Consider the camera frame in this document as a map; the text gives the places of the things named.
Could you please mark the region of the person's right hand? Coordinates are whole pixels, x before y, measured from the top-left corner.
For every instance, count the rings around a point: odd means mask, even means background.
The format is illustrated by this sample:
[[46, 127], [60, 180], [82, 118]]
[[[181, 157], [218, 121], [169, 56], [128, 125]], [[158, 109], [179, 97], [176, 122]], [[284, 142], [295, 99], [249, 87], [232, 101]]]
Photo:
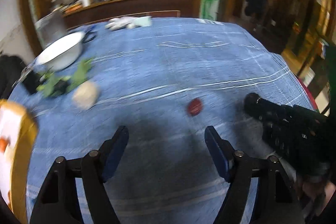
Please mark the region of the person's right hand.
[[314, 202], [316, 198], [323, 195], [323, 198], [315, 210], [316, 216], [319, 216], [323, 212], [335, 193], [335, 184], [331, 181], [312, 183], [304, 180], [298, 174], [296, 175], [294, 187], [298, 198], [301, 198], [302, 195], [306, 195], [311, 202]]

